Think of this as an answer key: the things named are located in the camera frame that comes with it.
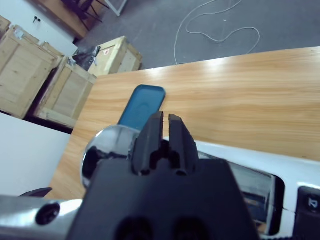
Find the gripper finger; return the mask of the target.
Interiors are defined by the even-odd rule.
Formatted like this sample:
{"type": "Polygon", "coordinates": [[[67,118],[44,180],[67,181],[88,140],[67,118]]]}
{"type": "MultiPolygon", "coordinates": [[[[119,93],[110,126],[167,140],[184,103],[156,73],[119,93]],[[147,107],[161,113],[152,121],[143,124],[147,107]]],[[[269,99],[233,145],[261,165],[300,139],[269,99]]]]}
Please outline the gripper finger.
{"type": "Polygon", "coordinates": [[[177,175],[193,174],[199,163],[196,143],[183,120],[169,114],[169,161],[177,175]]]}
{"type": "Polygon", "coordinates": [[[152,114],[135,139],[132,149],[132,171],[136,175],[149,175],[162,158],[164,113],[152,114]]]}

